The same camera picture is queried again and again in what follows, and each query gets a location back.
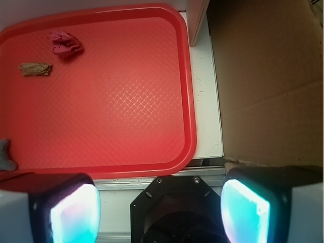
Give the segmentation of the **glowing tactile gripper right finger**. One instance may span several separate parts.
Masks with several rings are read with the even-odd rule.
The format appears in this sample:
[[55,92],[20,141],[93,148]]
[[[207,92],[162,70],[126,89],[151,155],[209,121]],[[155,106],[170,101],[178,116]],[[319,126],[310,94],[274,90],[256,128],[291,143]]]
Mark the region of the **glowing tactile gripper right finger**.
[[221,216],[229,242],[323,242],[323,168],[232,168]]

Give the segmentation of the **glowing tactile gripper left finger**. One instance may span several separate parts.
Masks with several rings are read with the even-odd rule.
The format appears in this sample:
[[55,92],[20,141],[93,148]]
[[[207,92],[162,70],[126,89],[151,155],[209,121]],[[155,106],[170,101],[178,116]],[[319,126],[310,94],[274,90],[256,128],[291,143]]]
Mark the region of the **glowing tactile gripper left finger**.
[[100,210],[87,174],[1,173],[1,242],[95,242]]

